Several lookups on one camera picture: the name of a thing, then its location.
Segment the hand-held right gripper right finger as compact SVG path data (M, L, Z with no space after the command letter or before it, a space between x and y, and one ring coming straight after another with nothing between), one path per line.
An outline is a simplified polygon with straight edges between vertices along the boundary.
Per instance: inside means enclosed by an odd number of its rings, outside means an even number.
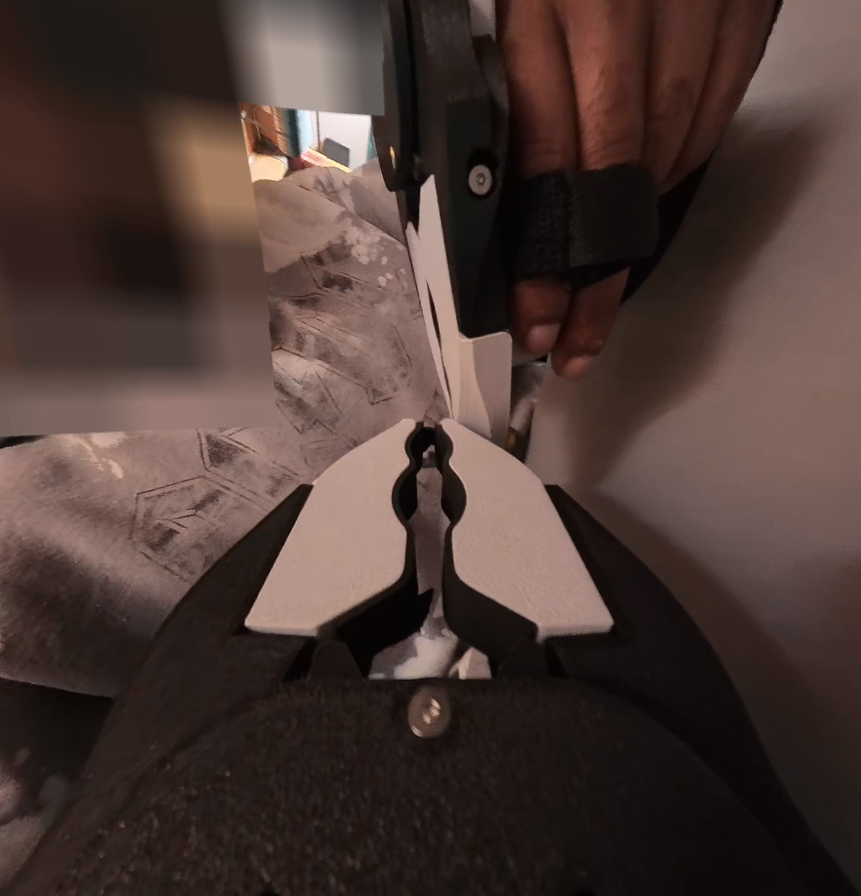
M474 648L608 633L612 614L540 479L454 420L435 441L450 629Z

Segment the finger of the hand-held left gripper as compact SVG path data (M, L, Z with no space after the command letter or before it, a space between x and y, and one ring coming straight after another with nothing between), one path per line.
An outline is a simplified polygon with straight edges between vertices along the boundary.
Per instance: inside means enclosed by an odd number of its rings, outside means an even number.
M504 443L512 398L513 343L507 331L442 339L451 416L471 432Z
M409 221L405 236L431 354L448 415L454 418L455 301L434 175L420 187L418 223Z

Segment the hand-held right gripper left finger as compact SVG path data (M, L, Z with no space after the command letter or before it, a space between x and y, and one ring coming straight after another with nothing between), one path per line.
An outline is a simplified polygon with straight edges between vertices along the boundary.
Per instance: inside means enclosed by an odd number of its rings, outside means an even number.
M314 481L248 630L392 645L421 628L432 594L418 587L410 520L430 437L402 420Z

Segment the person's left hand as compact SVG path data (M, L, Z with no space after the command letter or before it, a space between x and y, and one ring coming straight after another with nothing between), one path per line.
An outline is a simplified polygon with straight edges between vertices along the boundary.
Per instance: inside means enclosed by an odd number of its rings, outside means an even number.
M582 377L622 301L660 263L763 58L781 2L497 2L522 177L617 164L660 193L652 257L583 289L519 282L512 331L557 375Z

